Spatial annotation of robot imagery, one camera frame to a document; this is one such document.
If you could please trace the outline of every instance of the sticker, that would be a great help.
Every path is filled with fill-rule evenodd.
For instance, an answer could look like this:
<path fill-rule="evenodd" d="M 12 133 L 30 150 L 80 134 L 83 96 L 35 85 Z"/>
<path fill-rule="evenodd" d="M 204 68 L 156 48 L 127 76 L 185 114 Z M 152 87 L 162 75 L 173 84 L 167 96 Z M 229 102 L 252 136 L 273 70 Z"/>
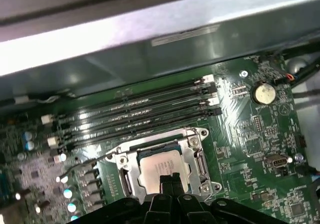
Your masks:
<path fill-rule="evenodd" d="M 219 26 L 220 26 L 220 24 L 214 24 L 214 25 L 210 25 L 207 27 L 192 29 L 192 30 L 188 30 L 188 31 L 180 32 L 180 33 L 175 33 L 175 34 L 155 38 L 155 39 L 151 40 L 151 45 L 158 46 L 158 45 L 163 45 L 166 43 L 176 42 L 176 41 L 183 40 L 186 38 L 200 36 L 203 34 L 214 33 L 217 31 Z"/>

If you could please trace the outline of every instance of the motherboard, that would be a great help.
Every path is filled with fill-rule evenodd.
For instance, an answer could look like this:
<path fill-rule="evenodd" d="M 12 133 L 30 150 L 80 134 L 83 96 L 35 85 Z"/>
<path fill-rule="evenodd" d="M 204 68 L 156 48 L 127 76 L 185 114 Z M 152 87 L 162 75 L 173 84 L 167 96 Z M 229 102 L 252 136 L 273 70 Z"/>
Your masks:
<path fill-rule="evenodd" d="M 2 218 L 65 224 L 126 196 L 143 203 L 160 175 L 179 172 L 208 204 L 314 223 L 312 179 L 298 171 L 306 142 L 281 78 L 253 55 L 3 118 Z"/>

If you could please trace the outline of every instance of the screw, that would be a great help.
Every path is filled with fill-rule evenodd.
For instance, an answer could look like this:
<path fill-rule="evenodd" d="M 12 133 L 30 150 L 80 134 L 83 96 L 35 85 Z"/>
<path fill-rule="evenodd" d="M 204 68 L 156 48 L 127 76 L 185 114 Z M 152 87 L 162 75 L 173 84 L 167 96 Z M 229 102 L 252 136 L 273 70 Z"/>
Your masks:
<path fill-rule="evenodd" d="M 191 197 L 191 196 L 189 196 L 189 195 L 184 195 L 183 199 L 185 199 L 185 200 L 189 201 L 189 200 L 191 200 L 191 199 L 192 199 L 192 197 Z"/>
<path fill-rule="evenodd" d="M 122 165 L 125 165 L 128 162 L 128 160 L 127 160 L 127 158 L 125 156 L 121 156 L 119 158 L 119 161 L 120 161 L 120 164 L 122 164 Z"/>
<path fill-rule="evenodd" d="M 217 204 L 218 204 L 219 206 L 222 206 L 222 207 L 224 207 L 224 206 L 227 205 L 227 203 L 226 203 L 225 201 L 221 201 L 221 200 L 218 201 Z"/>
<path fill-rule="evenodd" d="M 202 135 L 202 136 L 207 135 L 207 131 L 206 131 L 206 130 L 202 130 L 202 131 L 201 131 L 201 135 Z"/>
<path fill-rule="evenodd" d="M 241 78 L 246 78 L 246 77 L 248 76 L 248 74 L 249 74 L 249 73 L 248 73 L 247 71 L 243 70 L 243 71 L 240 72 L 239 76 L 240 76 Z"/>
<path fill-rule="evenodd" d="M 196 147 L 198 145 L 198 140 L 196 138 L 190 138 L 190 146 Z"/>
<path fill-rule="evenodd" d="M 305 158 L 301 153 L 296 153 L 295 156 L 294 156 L 294 159 L 295 159 L 296 162 L 303 162 L 303 160 Z"/>
<path fill-rule="evenodd" d="M 204 192 L 209 191 L 209 186 L 207 184 L 201 186 L 201 190 Z"/>

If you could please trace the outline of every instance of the cpu socket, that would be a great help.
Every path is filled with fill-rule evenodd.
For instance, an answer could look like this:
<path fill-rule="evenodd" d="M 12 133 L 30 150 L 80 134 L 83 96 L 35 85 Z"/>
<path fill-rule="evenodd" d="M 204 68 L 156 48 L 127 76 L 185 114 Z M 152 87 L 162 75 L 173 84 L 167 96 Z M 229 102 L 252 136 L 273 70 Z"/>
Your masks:
<path fill-rule="evenodd" d="M 160 176 L 180 173 L 185 193 L 205 201 L 222 189 L 211 182 L 202 140 L 205 128 L 181 128 L 128 141 L 109 151 L 107 161 L 116 163 L 124 194 L 141 203 L 148 194 L 159 193 Z"/>

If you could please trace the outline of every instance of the mounting screw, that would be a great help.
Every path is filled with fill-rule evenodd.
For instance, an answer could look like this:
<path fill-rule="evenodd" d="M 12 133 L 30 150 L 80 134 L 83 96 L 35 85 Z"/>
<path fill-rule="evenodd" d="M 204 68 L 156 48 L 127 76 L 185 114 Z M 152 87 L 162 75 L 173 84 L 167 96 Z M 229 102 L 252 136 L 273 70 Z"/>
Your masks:
<path fill-rule="evenodd" d="M 219 185 L 215 185 L 214 187 L 213 187 L 215 190 L 220 190 L 220 186 Z"/>
<path fill-rule="evenodd" d="M 208 184 L 204 184 L 201 186 L 201 190 L 204 192 L 208 192 L 209 191 L 209 185 Z"/>
<path fill-rule="evenodd" d="M 206 131 L 206 130 L 202 130 L 202 131 L 201 131 L 201 135 L 202 135 L 202 136 L 207 135 L 207 131 Z"/>
<path fill-rule="evenodd" d="M 246 78 L 246 77 L 248 77 L 248 74 L 249 74 L 249 73 L 248 73 L 247 71 L 243 70 L 243 71 L 240 72 L 239 76 L 240 76 L 241 78 Z"/>
<path fill-rule="evenodd" d="M 191 197 L 191 196 L 189 196 L 189 195 L 184 195 L 183 199 L 185 199 L 185 200 L 189 201 L 189 200 L 191 200 L 191 199 L 192 199 L 192 197 Z"/>
<path fill-rule="evenodd" d="M 190 138 L 189 143 L 190 143 L 190 146 L 196 147 L 198 145 L 198 140 L 197 138 Z"/>
<path fill-rule="evenodd" d="M 224 206 L 227 205 L 227 203 L 226 203 L 225 201 L 222 201 L 222 200 L 218 201 L 217 204 L 218 204 L 219 206 L 221 206 L 221 207 L 224 207 Z"/>
<path fill-rule="evenodd" d="M 126 165 L 128 163 L 128 159 L 125 156 L 121 156 L 119 158 L 119 162 L 121 165 Z"/>

